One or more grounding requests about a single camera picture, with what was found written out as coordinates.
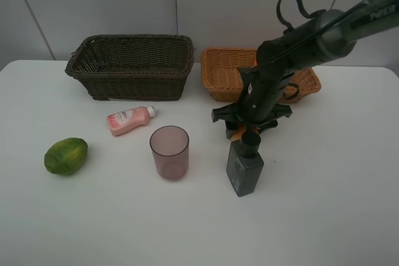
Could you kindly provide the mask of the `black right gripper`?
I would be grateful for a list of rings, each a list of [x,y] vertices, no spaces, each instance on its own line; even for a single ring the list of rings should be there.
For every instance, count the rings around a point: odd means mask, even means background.
[[[212,111],[212,120],[225,121],[226,137],[232,138],[238,124],[261,125],[255,128],[258,133],[273,129],[278,118],[290,117],[292,110],[278,101],[291,81],[292,72],[279,67],[239,69],[243,88],[238,101]]]

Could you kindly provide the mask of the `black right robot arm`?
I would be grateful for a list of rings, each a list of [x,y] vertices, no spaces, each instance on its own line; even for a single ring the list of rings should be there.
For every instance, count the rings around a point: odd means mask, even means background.
[[[302,0],[296,1],[308,22],[293,27],[278,9],[286,27],[283,35],[257,48],[256,66],[239,69],[244,84],[239,99],[212,111],[214,122],[225,122],[228,138],[239,125],[262,133],[275,128],[279,118],[290,117],[290,106],[278,100],[296,71],[341,59],[359,39],[398,27],[398,0],[363,0],[345,12],[322,9],[312,14]]]

